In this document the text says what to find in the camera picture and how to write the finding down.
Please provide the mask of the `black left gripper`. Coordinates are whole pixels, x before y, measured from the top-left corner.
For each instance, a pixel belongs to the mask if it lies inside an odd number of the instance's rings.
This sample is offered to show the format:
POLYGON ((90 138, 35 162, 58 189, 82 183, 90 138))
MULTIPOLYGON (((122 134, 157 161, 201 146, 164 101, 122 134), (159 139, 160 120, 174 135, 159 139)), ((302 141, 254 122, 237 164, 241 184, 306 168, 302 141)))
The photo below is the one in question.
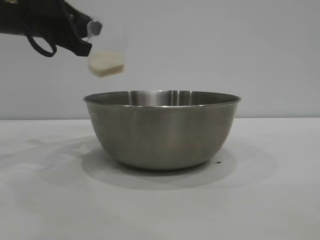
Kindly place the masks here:
POLYGON ((2 0, 0 32, 25 36, 35 51, 53 57, 57 47, 87 57, 92 44, 87 25, 92 18, 65 0, 2 0))

